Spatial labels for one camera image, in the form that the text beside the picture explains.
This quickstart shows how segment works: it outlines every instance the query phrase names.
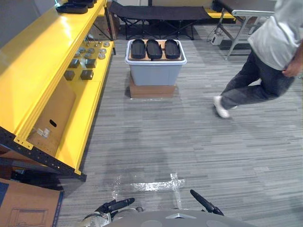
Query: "plastic storage bin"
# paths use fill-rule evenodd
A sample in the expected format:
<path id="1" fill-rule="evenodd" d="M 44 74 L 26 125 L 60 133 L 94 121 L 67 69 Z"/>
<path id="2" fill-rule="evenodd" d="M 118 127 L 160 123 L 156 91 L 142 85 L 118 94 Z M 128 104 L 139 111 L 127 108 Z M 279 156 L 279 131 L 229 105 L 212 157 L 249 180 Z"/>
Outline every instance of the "plastic storage bin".
<path id="1" fill-rule="evenodd" d="M 161 61 L 132 61 L 129 59 L 129 52 L 133 40 L 127 44 L 125 62 L 129 65 L 135 85 L 138 86 L 172 86 L 175 85 L 182 65 L 187 63 L 181 42 L 175 40 L 181 50 L 181 60 L 161 60 Z"/>

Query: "white shirt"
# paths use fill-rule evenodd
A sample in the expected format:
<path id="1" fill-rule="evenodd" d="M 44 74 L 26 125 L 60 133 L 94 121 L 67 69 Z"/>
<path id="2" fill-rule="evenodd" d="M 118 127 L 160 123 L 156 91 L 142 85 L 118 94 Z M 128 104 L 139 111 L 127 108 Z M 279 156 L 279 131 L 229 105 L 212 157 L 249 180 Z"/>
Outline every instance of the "white shirt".
<path id="1" fill-rule="evenodd" d="M 248 41 L 266 65 L 284 70 L 300 46 L 303 27 L 303 0 L 278 0 L 275 13 Z"/>

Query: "shelf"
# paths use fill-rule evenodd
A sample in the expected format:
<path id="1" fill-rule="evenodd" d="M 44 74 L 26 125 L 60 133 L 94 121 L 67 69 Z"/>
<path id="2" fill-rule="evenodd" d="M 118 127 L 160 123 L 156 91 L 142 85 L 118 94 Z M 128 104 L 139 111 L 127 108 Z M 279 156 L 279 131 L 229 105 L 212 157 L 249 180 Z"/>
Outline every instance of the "shelf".
<path id="1" fill-rule="evenodd" d="M 52 8 L 0 50 L 0 125 L 18 143 L 27 138 L 105 5 L 98 0 L 85 14 Z"/>
<path id="2" fill-rule="evenodd" d="M 81 65 L 78 66 L 79 69 L 74 70 L 76 74 L 74 79 L 69 81 L 76 93 L 76 100 L 55 158 L 74 168 L 78 174 L 80 174 L 79 166 L 98 105 L 113 46 L 114 42 L 110 42 L 110 46 L 106 48 L 105 59 L 97 59 L 96 68 L 93 69 L 94 76 L 92 80 L 81 80 L 79 78 L 79 74 L 83 69 L 83 65 Z"/>
<path id="3" fill-rule="evenodd" d="M 98 17 L 104 17 L 105 15 L 105 9 L 104 7 L 100 10 L 100 12 L 98 13 Z"/>
<path id="4" fill-rule="evenodd" d="M 205 11 L 208 13 L 208 15 L 211 17 L 211 18 L 220 18 L 222 13 L 218 13 L 212 9 L 205 9 Z M 225 12 L 224 16 L 223 16 L 224 19 L 235 19 L 230 13 L 228 12 Z"/>

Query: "white sticker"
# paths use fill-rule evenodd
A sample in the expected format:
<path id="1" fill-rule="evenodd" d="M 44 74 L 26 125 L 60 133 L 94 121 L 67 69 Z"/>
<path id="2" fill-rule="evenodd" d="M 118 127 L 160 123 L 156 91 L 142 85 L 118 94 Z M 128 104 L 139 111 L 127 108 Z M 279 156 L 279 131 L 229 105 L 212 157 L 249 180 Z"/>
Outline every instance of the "white sticker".
<path id="1" fill-rule="evenodd" d="M 48 135 L 49 135 L 49 133 L 50 133 L 49 129 L 45 128 L 45 129 L 44 129 L 44 132 L 43 132 L 43 136 L 44 136 L 45 138 L 47 138 Z"/>
<path id="2" fill-rule="evenodd" d="M 42 129 L 37 129 L 37 133 L 42 136 L 43 135 L 43 130 Z"/>

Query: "white sneaker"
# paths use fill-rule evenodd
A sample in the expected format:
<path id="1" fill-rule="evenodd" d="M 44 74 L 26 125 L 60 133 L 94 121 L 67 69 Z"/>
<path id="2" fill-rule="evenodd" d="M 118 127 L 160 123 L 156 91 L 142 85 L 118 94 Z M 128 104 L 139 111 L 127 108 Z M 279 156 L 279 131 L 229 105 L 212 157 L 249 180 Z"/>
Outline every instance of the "white sneaker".
<path id="1" fill-rule="evenodd" d="M 221 99 L 222 99 L 222 96 L 214 97 L 214 106 L 216 108 L 216 111 L 220 117 L 229 118 L 230 114 L 229 114 L 228 110 L 224 109 L 223 106 L 221 105 Z"/>

